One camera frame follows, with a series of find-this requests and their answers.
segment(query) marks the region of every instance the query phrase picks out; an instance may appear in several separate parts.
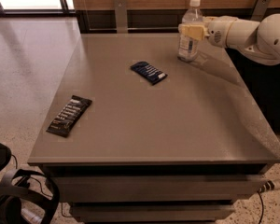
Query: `black chair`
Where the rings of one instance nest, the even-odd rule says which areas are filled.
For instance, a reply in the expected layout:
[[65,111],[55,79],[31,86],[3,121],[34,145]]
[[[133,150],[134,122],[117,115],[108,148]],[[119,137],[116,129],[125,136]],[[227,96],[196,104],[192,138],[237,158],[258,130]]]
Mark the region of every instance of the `black chair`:
[[[7,166],[11,158],[8,147],[0,144],[0,171]],[[28,180],[31,175],[43,176],[47,179],[52,192],[51,199],[29,189]],[[56,184],[36,171],[12,169],[5,172],[0,181],[0,224],[29,224],[21,216],[21,199],[38,205],[45,211],[41,224],[49,224],[53,219],[59,202],[59,191]]]

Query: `white floor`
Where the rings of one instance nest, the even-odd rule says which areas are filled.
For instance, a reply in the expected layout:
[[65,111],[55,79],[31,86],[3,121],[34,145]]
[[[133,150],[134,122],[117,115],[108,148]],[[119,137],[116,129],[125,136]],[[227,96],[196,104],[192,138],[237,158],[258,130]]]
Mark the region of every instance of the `white floor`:
[[[31,168],[27,159],[79,37],[75,18],[0,18],[0,142],[11,148],[22,168]],[[12,160],[6,170],[14,166]],[[266,177],[279,179],[280,164]],[[279,224],[280,190],[262,196],[261,223]],[[235,208],[234,214],[217,223],[259,223],[258,195],[238,201]],[[69,216],[67,205],[63,212]],[[59,207],[52,223],[77,222],[62,217]]]

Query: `metal bracket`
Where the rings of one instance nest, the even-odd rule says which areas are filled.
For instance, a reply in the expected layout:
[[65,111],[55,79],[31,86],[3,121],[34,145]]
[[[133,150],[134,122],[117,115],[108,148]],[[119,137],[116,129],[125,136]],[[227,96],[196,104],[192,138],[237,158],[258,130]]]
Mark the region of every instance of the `metal bracket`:
[[118,34],[128,33],[128,13],[126,0],[114,0],[116,29]]
[[257,0],[251,17],[252,21],[262,21],[271,0]]

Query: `gray tabletop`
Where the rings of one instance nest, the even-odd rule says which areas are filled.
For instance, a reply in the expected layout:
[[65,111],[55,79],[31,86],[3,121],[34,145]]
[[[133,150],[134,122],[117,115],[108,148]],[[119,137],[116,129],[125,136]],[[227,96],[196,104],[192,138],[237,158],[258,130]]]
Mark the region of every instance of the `gray tabletop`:
[[[193,63],[177,34],[82,35],[30,164],[280,162],[280,143],[224,49],[204,41]],[[168,74],[151,86],[130,69]],[[93,100],[67,138],[46,129],[72,95]]]

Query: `wire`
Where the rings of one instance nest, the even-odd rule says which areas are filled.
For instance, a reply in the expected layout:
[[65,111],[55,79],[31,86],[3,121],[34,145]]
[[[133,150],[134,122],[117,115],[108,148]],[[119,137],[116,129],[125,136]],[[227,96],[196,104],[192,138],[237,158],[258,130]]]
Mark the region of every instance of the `wire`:
[[47,197],[52,198],[51,195],[48,195],[48,194],[46,194],[46,193],[43,191],[43,186],[42,186],[42,184],[41,184],[41,182],[40,182],[39,180],[37,180],[36,178],[31,177],[31,176],[30,176],[30,178],[33,179],[33,180],[35,180],[37,183],[39,183],[40,192],[41,192],[42,194],[44,194],[44,195],[47,196]]
[[11,157],[13,157],[15,159],[15,162],[16,162],[16,169],[18,169],[18,160],[16,158],[16,156],[14,156],[13,154],[11,154]]
[[262,210],[261,210],[261,216],[260,216],[260,220],[259,220],[259,224],[261,223],[262,221],[262,218],[263,218],[263,213],[264,213],[264,205],[263,205],[263,200],[262,200],[262,197],[261,197],[261,194],[258,192],[258,195],[259,195],[259,198],[260,198],[260,201],[261,201],[261,207],[262,207]]
[[62,207],[62,216],[63,216],[63,217],[73,218],[73,217],[70,217],[70,216],[66,216],[66,215],[63,213],[63,203],[61,204],[61,207]]

